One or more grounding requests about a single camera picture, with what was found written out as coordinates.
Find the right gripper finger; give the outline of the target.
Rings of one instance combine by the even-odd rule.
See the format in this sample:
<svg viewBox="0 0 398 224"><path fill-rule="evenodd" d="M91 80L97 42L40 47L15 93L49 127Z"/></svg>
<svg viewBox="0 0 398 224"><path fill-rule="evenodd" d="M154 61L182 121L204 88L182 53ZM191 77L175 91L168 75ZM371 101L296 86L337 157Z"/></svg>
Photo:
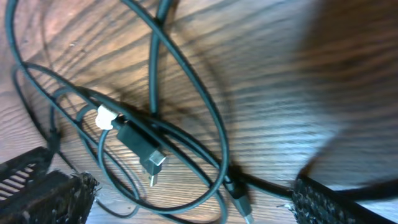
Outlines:
<svg viewBox="0 0 398 224"><path fill-rule="evenodd" d="M309 177L296 179L292 202L299 224L394 224Z"/></svg>

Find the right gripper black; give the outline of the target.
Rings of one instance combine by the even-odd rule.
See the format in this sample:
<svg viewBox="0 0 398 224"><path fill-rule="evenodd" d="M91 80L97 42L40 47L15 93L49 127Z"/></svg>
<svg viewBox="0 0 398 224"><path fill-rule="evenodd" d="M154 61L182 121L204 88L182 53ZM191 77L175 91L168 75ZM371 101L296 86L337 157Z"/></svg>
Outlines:
<svg viewBox="0 0 398 224"><path fill-rule="evenodd" d="M86 223L98 182L86 172L46 175L53 156L37 147L1 164L1 224Z"/></svg>

